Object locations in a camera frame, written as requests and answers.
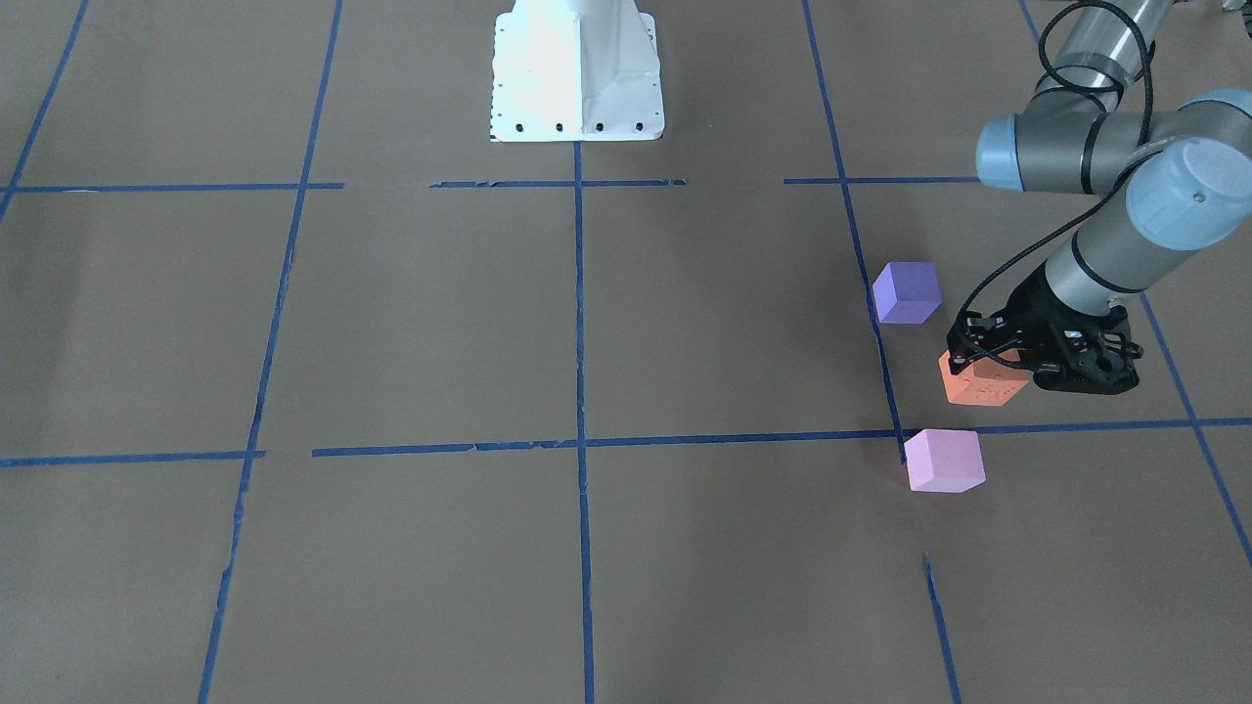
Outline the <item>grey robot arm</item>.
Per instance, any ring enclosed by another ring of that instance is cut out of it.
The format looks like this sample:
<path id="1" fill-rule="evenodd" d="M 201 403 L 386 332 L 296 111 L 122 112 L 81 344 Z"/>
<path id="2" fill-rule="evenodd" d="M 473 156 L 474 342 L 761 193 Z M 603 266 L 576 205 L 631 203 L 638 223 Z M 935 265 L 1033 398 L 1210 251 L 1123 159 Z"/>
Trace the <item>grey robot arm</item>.
<path id="1" fill-rule="evenodd" d="M 1043 76 L 1024 111 L 997 116 L 977 144 L 980 183 L 1096 195 L 1050 232 L 1060 247 L 1007 306 L 962 306 L 948 373 L 992 362 L 1045 390 L 1117 395 L 1139 383 L 1126 299 L 1249 218 L 1249 93 L 1217 90 L 1157 111 L 1154 39 L 1168 1 L 1075 1 L 1058 58 L 1039 33 Z"/>

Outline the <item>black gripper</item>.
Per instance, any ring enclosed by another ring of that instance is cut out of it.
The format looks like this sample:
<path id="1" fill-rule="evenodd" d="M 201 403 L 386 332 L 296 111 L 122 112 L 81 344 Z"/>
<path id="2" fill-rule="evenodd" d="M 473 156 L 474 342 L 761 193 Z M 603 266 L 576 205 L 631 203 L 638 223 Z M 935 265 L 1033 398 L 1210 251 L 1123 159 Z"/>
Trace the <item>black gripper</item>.
<path id="1" fill-rule="evenodd" d="M 1040 371 L 1050 366 L 1050 356 L 1040 348 L 1045 316 L 1063 309 L 1047 281 L 1045 266 L 1037 267 L 1012 291 L 1007 304 L 992 314 L 967 307 L 957 313 L 947 334 L 945 373 L 957 377 L 978 358 L 997 365 Z"/>

